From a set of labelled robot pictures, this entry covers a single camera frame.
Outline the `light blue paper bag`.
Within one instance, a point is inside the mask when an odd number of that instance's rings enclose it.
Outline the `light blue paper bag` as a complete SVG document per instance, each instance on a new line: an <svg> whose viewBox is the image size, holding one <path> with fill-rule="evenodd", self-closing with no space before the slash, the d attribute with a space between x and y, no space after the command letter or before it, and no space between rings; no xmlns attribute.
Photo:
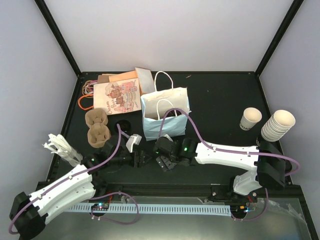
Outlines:
<svg viewBox="0 0 320 240"><path fill-rule="evenodd" d="M164 74L171 82L171 87L157 90L159 74ZM157 140L159 137L182 136L186 132L190 113L188 90L186 87L174 87L170 75L158 71L154 77L154 92L140 97L142 109L142 127L147 141Z"/></svg>

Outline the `brown pulp cup carrier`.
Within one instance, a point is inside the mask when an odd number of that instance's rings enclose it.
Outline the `brown pulp cup carrier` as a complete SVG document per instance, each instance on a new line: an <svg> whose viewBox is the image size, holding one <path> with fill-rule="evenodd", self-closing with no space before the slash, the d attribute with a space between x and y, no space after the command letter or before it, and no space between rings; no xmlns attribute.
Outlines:
<svg viewBox="0 0 320 240"><path fill-rule="evenodd" d="M95 108L85 114L85 123L89 130L87 132L88 143L93 148L102 148L111 138L111 132L107 126L108 116L104 109Z"/></svg>

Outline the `black lid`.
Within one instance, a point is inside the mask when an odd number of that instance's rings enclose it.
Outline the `black lid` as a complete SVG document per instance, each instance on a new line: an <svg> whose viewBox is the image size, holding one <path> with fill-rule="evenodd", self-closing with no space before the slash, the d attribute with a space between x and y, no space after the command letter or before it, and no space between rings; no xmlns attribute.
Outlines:
<svg viewBox="0 0 320 240"><path fill-rule="evenodd" d="M166 118L169 118L169 117L178 117L180 116L182 113L179 111L179 110L168 110L166 112Z"/></svg>

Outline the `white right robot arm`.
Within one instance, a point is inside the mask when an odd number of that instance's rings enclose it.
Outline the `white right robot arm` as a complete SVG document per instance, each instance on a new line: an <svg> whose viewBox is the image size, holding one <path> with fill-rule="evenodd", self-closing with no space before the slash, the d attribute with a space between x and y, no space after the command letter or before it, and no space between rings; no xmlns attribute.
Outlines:
<svg viewBox="0 0 320 240"><path fill-rule="evenodd" d="M259 146L229 146L209 142L196 142L185 138L182 142L161 136L153 152L163 170L176 165L189 166L192 161L200 165L223 165L245 172L233 177L227 189L228 198L234 202L260 189L282 190L285 187L286 161L275 153L266 141Z"/></svg>

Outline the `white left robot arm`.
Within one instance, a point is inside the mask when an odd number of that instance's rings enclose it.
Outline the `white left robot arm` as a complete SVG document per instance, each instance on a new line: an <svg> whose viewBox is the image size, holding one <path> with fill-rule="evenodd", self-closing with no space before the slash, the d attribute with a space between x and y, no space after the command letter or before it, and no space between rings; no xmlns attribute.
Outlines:
<svg viewBox="0 0 320 240"><path fill-rule="evenodd" d="M112 136L101 149L85 156L71 171L51 184L30 194L19 193L9 213L9 233L31 240L65 210L87 200L106 200L106 203L95 203L91 209L108 209L114 193L108 191L99 171L114 166L143 166L149 156L139 149L140 141L138 134L127 139L118 134Z"/></svg>

